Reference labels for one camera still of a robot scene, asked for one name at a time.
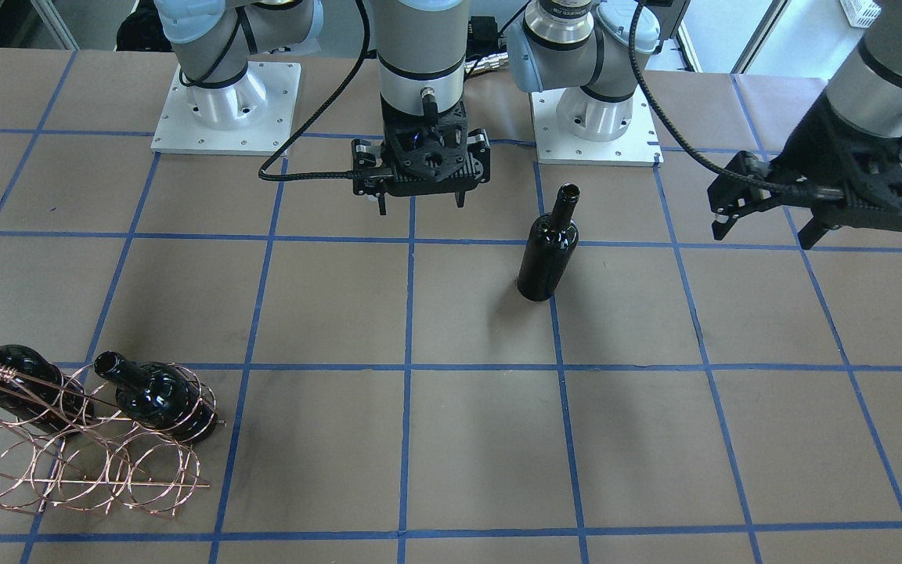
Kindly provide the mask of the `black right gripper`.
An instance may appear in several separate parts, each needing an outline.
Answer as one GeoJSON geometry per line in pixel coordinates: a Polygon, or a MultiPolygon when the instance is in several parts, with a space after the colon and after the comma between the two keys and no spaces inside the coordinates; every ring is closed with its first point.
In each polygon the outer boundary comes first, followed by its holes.
{"type": "Polygon", "coordinates": [[[405,114],[382,101],[381,114],[383,142],[352,143],[352,168],[359,174],[353,193],[376,197],[380,215],[388,214],[386,195],[454,193],[462,208],[469,190],[490,181],[490,142],[485,129],[468,128],[463,100],[430,117],[405,114]]]}

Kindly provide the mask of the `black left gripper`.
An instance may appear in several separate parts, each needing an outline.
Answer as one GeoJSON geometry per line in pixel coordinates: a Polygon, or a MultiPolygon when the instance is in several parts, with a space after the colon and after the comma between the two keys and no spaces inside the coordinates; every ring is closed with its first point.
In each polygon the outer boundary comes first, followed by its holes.
{"type": "Polygon", "coordinates": [[[821,96],[772,161],[740,151],[706,195],[715,214],[713,239],[724,240],[745,215],[771,208],[809,208],[798,245],[812,250],[842,227],[902,233],[902,126],[894,136],[847,124],[821,96]]]}

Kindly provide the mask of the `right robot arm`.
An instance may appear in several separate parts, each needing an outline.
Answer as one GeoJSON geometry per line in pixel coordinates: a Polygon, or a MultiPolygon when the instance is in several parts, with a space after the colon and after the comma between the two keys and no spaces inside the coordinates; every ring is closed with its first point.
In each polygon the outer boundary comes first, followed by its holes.
{"type": "Polygon", "coordinates": [[[467,1],[157,1],[157,20],[179,65],[178,87],[198,125],[236,131],[271,106],[255,57],[325,51],[352,55],[340,85],[258,169],[271,183],[348,181],[358,196],[466,196],[491,176],[491,144],[468,124],[464,100],[467,1]],[[383,138],[353,140],[346,171],[278,165],[333,106],[368,60],[376,62],[383,138]]]}

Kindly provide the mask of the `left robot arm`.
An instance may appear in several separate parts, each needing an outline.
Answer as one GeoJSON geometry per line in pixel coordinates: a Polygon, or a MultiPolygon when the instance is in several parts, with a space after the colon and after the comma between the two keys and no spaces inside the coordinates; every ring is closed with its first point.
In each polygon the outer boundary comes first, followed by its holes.
{"type": "Polygon", "coordinates": [[[706,190],[715,239],[752,213],[809,208],[799,231],[808,250],[842,227],[902,233],[902,1],[881,8],[767,163],[745,150],[713,163],[659,106],[642,74],[661,43],[648,1],[530,1],[506,46],[519,89],[562,90],[562,124],[579,138],[616,138],[617,115],[644,94],[681,149],[716,175],[706,190]]]}

